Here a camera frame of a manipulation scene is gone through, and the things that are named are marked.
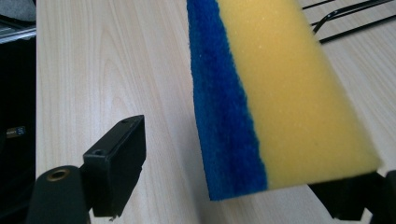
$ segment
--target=light wood surface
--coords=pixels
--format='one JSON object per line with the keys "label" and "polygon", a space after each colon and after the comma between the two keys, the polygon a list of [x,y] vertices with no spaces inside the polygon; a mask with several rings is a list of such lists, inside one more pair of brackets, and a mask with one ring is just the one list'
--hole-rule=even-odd
{"label": "light wood surface", "polygon": [[[314,20],[329,8],[305,13]],[[391,11],[395,3],[329,25],[323,34]],[[323,46],[374,139],[382,174],[396,169],[395,26]],[[348,223],[332,220],[307,186],[209,201],[193,112],[186,0],[37,1],[37,175],[80,166],[82,154],[117,121],[139,114],[146,116],[148,157],[113,223]],[[369,218],[366,213],[362,223]],[[92,223],[108,220],[92,217]]]}

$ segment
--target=sponge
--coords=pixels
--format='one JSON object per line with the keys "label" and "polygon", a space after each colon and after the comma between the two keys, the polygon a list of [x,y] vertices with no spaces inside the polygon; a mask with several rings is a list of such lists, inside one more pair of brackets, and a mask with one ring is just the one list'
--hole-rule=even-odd
{"label": "sponge", "polygon": [[372,172],[380,159],[294,0],[188,0],[211,200]]}

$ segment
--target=yellow sponge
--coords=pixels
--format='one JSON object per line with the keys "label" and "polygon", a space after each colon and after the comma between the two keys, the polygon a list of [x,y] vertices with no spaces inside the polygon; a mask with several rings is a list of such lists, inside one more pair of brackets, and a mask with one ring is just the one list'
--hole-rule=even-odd
{"label": "yellow sponge", "polygon": [[[241,104],[238,107],[247,107],[255,137],[259,142],[257,156],[262,161],[262,169],[266,175],[266,186],[262,189],[317,183],[376,170],[380,165],[380,159],[375,153],[373,143],[355,114],[319,43],[313,37],[296,1],[218,0],[217,6],[232,55],[233,69],[247,99],[246,105]],[[195,24],[191,22],[192,16],[189,15],[191,29]],[[202,28],[200,25],[202,24],[198,23],[196,29]],[[201,34],[198,38],[191,37],[191,33],[192,31],[191,70],[194,88],[195,85],[200,88],[199,91],[205,88],[205,83],[202,84],[199,80],[201,76],[206,76],[206,82],[211,82],[210,85],[206,84],[210,86],[208,89],[212,91],[211,94],[219,94],[218,91],[213,91],[213,86],[221,84],[216,84],[216,77],[207,75],[214,69],[213,63],[216,60],[201,62],[199,60],[203,57],[210,57],[206,55],[208,50],[202,50],[199,55],[195,55],[193,49],[197,47],[192,41],[202,41],[198,47],[207,45],[204,41],[205,35]],[[201,62],[199,69],[194,67],[195,60]],[[232,75],[224,76],[222,81],[228,82],[226,79],[229,78],[232,78]],[[194,91],[194,94],[201,96],[197,91]],[[219,98],[215,96],[205,97],[206,106],[219,103],[219,100],[216,100]],[[202,97],[194,96],[195,106],[198,106],[201,100]],[[234,118],[228,121],[224,121],[224,118],[234,113],[238,101],[231,100],[229,107],[225,109],[223,106],[220,112],[213,109],[212,116],[223,120],[220,125],[235,122]],[[206,152],[220,150],[213,147],[216,145],[213,141],[212,148],[207,148],[210,146],[205,144],[206,139],[203,138],[212,138],[218,132],[208,134],[211,131],[200,121],[202,110],[195,110],[210,191],[212,184],[209,182],[212,181],[213,170],[220,168],[214,165],[213,161],[208,162],[211,160],[208,157],[212,155]],[[233,137],[237,136],[218,139],[232,141],[230,138]],[[234,150],[238,149],[225,148],[221,153],[235,153]],[[237,152],[238,155],[244,153],[243,150]],[[240,162],[247,160],[244,157],[240,158]],[[239,162],[228,161],[238,166]],[[224,175],[229,174],[229,170],[224,170],[224,173],[216,173],[220,181],[224,179]],[[212,189],[215,189],[217,194],[211,197],[221,199],[224,196],[222,191],[225,189],[220,189],[215,184],[212,186],[215,186]],[[241,186],[238,186],[224,197],[239,195],[240,188]]]}

